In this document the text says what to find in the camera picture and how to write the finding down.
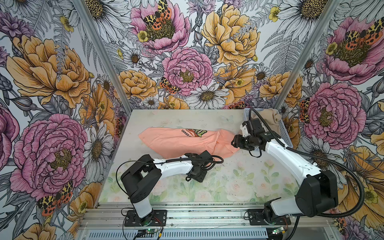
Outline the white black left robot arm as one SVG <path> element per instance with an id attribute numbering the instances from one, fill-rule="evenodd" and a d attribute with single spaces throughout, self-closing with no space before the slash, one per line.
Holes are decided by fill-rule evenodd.
<path id="1" fill-rule="evenodd" d="M 215 165 L 224 163 L 224 159 L 204 151 L 201 154 L 186 153 L 173 159 L 153 159 L 150 155 L 143 155 L 132 163 L 133 165 L 122 173 L 120 182 L 136 211 L 136 216 L 140 220 L 146 220 L 154 215 L 149 195 L 160 180 L 185 175 L 187 181 L 202 183 L 208 171 Z"/>

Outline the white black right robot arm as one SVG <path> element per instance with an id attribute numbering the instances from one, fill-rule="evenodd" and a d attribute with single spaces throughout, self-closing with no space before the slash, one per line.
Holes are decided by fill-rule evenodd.
<path id="1" fill-rule="evenodd" d="M 338 203 L 337 177 L 331 171 L 322 171 L 294 152 L 274 132 L 266 131 L 260 119 L 244 121 L 241 133 L 232 146 L 251 153 L 259 150 L 279 161 L 295 177 L 299 190 L 289 198 L 278 198 L 265 203 L 263 218 L 269 224 L 286 215 L 318 216 Z"/>

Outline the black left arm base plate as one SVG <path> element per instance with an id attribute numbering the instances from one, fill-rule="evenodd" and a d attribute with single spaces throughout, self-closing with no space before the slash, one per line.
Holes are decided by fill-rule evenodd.
<path id="1" fill-rule="evenodd" d="M 167 210 L 152 210 L 144 218 L 140 218 L 136 211 L 129 210 L 124 220 L 125 227 L 165 227 L 167 222 Z"/>

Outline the pink graphic t-shirt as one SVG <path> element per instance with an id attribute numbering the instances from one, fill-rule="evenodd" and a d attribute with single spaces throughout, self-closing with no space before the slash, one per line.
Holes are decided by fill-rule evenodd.
<path id="1" fill-rule="evenodd" d="M 208 151 L 223 159 L 234 155 L 238 149 L 231 145 L 235 135 L 227 130 L 207 131 L 197 129 L 147 128 L 139 134 L 141 141 L 165 159 L 186 153 L 201 154 Z"/>

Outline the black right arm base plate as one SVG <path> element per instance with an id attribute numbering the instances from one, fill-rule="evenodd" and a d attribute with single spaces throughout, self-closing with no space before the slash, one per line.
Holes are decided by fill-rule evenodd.
<path id="1" fill-rule="evenodd" d="M 288 215 L 276 216 L 271 211 L 262 209 L 248 209 L 243 218 L 248 220 L 251 226 L 288 226 L 292 223 Z"/>

